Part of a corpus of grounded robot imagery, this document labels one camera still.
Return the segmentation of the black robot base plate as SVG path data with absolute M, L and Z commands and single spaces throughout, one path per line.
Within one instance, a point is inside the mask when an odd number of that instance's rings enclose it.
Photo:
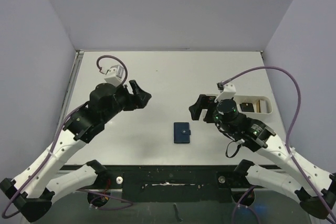
M 215 166 L 107 166 L 111 190 L 140 202 L 232 202 L 233 191 L 251 185 L 234 172 L 234 165 Z

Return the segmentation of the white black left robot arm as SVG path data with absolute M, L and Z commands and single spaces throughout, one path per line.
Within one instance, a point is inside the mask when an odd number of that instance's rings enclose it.
M 43 217 L 60 198 L 93 185 L 100 188 L 108 179 L 107 169 L 97 160 L 60 177 L 55 175 L 68 160 L 104 130 L 105 124 L 121 111 L 143 109 L 152 98 L 135 80 L 126 85 L 101 83 L 90 93 L 89 100 L 65 117 L 52 143 L 22 173 L 4 178 L 1 191 L 29 222 Z

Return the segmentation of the blue leather card holder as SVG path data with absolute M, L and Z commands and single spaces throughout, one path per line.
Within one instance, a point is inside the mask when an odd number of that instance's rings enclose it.
M 190 124 L 188 122 L 174 122 L 173 124 L 173 142 L 174 144 L 190 143 Z

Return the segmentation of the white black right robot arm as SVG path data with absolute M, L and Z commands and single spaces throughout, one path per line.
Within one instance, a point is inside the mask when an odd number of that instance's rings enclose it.
M 212 95 L 199 95 L 188 109 L 198 121 L 206 110 L 206 123 L 213 123 L 225 136 L 231 137 L 239 148 L 272 161 L 284 174 L 278 174 L 242 160 L 236 167 L 234 182 L 241 187 L 249 183 L 266 187 L 292 198 L 308 214 L 327 219 L 335 205 L 335 174 L 327 172 L 302 157 L 267 124 L 239 112 L 233 99 L 218 100 Z

